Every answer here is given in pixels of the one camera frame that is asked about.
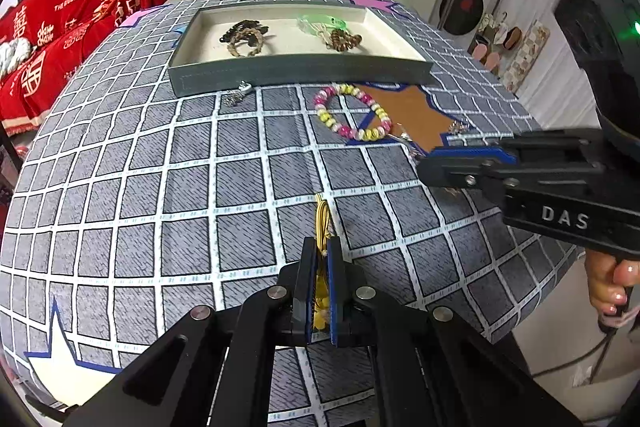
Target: white star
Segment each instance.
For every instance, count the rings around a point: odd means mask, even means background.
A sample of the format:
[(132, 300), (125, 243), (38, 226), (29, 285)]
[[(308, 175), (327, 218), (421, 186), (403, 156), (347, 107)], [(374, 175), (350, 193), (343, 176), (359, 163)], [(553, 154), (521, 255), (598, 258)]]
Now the white star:
[(120, 370), (76, 360), (66, 342), (60, 312), (53, 302), (48, 353), (27, 353), (27, 358), (49, 394), (67, 405), (82, 405)]

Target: table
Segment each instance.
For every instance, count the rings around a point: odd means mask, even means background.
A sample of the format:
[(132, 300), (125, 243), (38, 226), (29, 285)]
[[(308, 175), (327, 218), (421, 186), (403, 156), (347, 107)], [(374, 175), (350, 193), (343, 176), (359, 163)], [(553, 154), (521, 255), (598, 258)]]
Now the table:
[[(8, 363), (43, 388), (42, 400), (82, 401), (193, 305), (235, 306), (272, 285), (314, 235), (315, 192), (372, 285), (420, 309), (450, 306), (492, 341), (575, 260), (571, 245), (505, 227), (477, 191), (422, 187), (402, 146), (345, 144), (314, 115), (320, 86), (265, 87), (236, 107), (222, 103), (224, 93), (176, 99), (166, 73), (175, 30), (201, 7), (254, 1), (185, 0), (116, 29), (38, 133), (0, 253), (0, 331)], [(418, 143), (486, 144), (538, 127), (412, 10), (373, 10), (434, 62), (436, 86), (366, 88), (395, 121), (402, 114)], [(332, 109), (351, 124), (367, 118), (352, 98)], [(472, 127), (447, 134), (452, 118)], [(47, 342), (60, 334), (76, 357), (66, 366), (50, 355), (60, 346)], [(62, 375), (75, 378), (78, 368), (93, 371), (77, 376), (88, 379), (88, 396), (65, 390)], [(367, 417), (372, 383), (363, 349), (327, 340), (279, 349), (270, 421), (338, 426)]]

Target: tray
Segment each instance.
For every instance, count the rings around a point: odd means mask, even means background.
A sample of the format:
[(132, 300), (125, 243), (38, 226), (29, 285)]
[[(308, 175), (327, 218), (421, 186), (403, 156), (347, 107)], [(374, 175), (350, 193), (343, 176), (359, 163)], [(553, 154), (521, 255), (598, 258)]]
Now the tray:
[[(343, 19), (362, 43), (346, 53), (298, 28), (297, 17), (324, 14)], [(232, 57), (220, 37), (235, 23), (259, 20), (269, 27), (262, 52)], [(238, 51), (250, 48), (243, 42)], [(254, 86), (375, 82), (431, 84), (431, 62), (371, 10), (326, 3), (250, 2), (201, 8), (180, 37), (169, 60), (169, 78), (176, 96), (236, 89), (242, 80)]]

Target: human hand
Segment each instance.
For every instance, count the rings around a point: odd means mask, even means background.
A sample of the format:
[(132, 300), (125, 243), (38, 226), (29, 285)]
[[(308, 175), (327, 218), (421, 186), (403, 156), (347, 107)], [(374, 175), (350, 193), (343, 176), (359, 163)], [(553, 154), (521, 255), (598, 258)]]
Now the human hand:
[(605, 315), (615, 315), (616, 306), (626, 304), (626, 286), (640, 283), (640, 263), (622, 261), (606, 253), (587, 249), (587, 270), (591, 305)]

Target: red blanket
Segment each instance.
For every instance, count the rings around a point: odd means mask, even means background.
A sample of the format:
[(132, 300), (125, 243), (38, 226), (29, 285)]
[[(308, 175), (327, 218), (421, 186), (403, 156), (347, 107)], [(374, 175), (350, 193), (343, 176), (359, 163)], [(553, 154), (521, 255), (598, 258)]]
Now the red blanket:
[(0, 20), (0, 42), (29, 39), (37, 51), (0, 79), (9, 135), (37, 128), (75, 70), (130, 14), (166, 0), (23, 0)]

